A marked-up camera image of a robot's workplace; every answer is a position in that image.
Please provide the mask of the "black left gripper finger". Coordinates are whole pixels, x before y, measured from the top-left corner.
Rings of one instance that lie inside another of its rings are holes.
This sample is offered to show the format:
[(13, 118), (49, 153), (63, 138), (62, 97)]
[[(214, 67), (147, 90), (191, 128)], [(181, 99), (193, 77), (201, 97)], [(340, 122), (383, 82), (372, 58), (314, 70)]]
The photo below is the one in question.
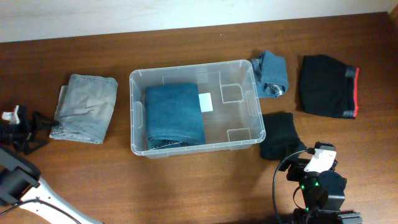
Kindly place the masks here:
[(37, 111), (32, 112), (32, 130), (41, 131), (45, 129), (52, 129), (60, 123), (57, 120), (51, 119)]
[(49, 142), (44, 139), (30, 139), (24, 143), (23, 153), (25, 155), (32, 154), (36, 150), (46, 146)]

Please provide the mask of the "black cloth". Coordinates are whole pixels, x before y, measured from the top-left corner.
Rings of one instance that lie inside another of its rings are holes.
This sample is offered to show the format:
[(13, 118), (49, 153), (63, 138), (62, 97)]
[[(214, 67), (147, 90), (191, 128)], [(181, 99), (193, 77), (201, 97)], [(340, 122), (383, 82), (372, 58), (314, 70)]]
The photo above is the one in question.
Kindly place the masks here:
[(306, 145), (300, 140), (292, 113), (277, 112), (262, 115), (266, 137), (259, 144), (260, 156), (265, 160), (281, 161), (302, 150)]

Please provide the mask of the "light grey jeans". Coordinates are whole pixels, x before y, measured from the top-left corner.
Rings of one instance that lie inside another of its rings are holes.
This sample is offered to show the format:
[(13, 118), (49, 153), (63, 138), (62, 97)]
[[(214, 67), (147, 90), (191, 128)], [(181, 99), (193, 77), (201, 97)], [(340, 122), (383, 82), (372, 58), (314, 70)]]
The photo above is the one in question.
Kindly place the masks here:
[(61, 87), (50, 138), (102, 144), (113, 115), (118, 83), (114, 78), (73, 74)]

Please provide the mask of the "black shorts with red band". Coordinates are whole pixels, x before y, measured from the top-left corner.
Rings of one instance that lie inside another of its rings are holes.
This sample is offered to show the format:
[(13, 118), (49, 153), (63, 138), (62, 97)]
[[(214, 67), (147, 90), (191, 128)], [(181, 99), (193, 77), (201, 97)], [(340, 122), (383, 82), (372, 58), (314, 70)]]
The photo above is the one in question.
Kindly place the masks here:
[(358, 115), (359, 68), (327, 55), (306, 55), (299, 75), (304, 112), (329, 118)]

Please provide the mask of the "small blue denim garment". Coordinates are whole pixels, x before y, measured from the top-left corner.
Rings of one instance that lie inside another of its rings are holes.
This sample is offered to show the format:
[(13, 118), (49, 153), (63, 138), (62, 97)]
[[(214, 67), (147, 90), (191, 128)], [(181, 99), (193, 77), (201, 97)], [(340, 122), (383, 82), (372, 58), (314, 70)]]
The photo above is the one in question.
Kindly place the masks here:
[(265, 51), (250, 60), (259, 98), (278, 98), (289, 89), (285, 58)]

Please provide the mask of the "clear plastic storage container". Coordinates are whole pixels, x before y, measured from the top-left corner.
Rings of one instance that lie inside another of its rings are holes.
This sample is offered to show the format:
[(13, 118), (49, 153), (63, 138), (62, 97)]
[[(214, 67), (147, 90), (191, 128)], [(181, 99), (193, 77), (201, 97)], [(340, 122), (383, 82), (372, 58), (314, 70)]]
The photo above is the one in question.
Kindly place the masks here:
[[(146, 89), (194, 83), (211, 93), (213, 111), (202, 113), (206, 143), (199, 146), (147, 148)], [(247, 60), (135, 70), (129, 77), (131, 151), (149, 159), (222, 150), (246, 149), (263, 142), (266, 130), (252, 65)]]

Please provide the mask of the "dark blue jeans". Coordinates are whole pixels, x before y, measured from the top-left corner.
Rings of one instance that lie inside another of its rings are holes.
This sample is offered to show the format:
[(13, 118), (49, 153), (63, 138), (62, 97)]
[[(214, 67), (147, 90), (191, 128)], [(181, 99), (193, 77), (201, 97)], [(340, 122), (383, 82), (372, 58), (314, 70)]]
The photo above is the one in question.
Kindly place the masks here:
[(196, 84), (149, 87), (146, 89), (145, 104), (149, 150), (206, 143)]

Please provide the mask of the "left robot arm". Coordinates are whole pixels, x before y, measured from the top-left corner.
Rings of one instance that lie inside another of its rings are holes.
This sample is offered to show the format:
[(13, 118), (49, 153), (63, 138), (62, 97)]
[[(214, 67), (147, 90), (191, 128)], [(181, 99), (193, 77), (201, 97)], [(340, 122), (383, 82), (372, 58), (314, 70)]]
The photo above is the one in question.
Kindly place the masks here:
[(57, 195), (41, 177), (41, 171), (21, 156), (29, 155), (48, 144), (36, 135), (58, 124), (35, 111), (28, 118), (27, 108), (17, 105), (12, 112), (1, 115), (1, 144), (14, 150), (1, 148), (1, 206), (9, 208), (5, 215), (17, 208), (32, 212), (49, 223), (103, 224), (85, 215)]

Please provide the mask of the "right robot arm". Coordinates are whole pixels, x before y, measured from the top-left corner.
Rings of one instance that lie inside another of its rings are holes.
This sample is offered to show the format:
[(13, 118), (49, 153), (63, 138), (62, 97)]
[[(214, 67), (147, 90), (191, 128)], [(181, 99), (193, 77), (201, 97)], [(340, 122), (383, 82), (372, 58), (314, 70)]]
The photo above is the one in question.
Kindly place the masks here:
[(361, 224), (362, 216), (353, 210), (341, 210), (345, 201), (347, 180), (335, 172), (338, 164), (334, 161), (326, 171), (305, 172), (308, 159), (284, 159), (277, 166), (275, 173), (287, 171), (287, 180), (297, 182), (305, 206), (297, 206), (288, 224)]

